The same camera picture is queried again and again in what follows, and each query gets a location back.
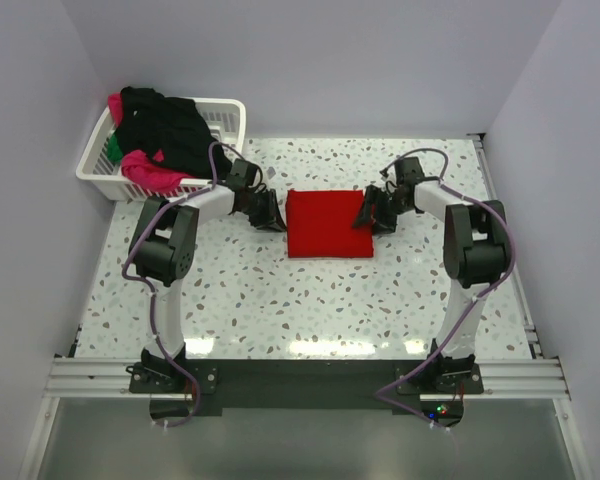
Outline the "red t shirt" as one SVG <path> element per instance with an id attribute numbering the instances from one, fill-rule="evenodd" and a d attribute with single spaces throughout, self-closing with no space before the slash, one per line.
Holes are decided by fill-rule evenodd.
<path id="1" fill-rule="evenodd" d="M 285 209 L 290 258 L 372 258 L 370 226 L 354 228 L 360 190 L 289 190 Z"/>

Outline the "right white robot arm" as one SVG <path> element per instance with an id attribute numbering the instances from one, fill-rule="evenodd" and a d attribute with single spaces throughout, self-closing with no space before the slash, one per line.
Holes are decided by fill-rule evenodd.
<path id="1" fill-rule="evenodd" d="M 474 373 L 481 315 L 490 293 L 512 274 L 515 246 L 500 201 L 471 198 L 448 186 L 442 174 L 424 174 L 417 155 L 433 151 L 416 149 L 384 168 L 382 177 L 387 179 L 393 169 L 395 180 L 366 187 L 352 227 L 393 233 L 398 217 L 409 212 L 427 213 L 443 223 L 443 267 L 450 278 L 443 324 L 427 359 L 402 381 L 446 393 Z"/>

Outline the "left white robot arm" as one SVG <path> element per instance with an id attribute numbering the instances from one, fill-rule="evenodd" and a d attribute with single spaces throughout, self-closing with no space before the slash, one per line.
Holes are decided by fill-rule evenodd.
<path id="1" fill-rule="evenodd" d="M 179 198 L 145 200 L 122 270 L 125 279 L 144 283 L 150 294 L 149 342 L 135 380 L 152 378 L 165 392 L 194 383 L 181 326 L 182 283 L 193 265 L 198 228 L 234 213 L 245 215 L 257 230 L 286 230 L 276 192 L 258 165 L 241 158 L 222 181 Z"/>

